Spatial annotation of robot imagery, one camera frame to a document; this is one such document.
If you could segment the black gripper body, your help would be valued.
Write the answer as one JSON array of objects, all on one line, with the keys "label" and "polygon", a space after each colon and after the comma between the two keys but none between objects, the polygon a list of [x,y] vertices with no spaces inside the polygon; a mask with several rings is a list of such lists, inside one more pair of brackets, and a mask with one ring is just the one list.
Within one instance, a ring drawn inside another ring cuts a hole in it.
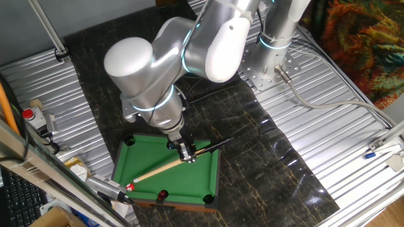
[{"label": "black gripper body", "polygon": [[193,135],[188,127],[174,129],[167,134],[167,137],[175,148],[180,148],[180,144],[184,144],[185,147],[193,147]]}]

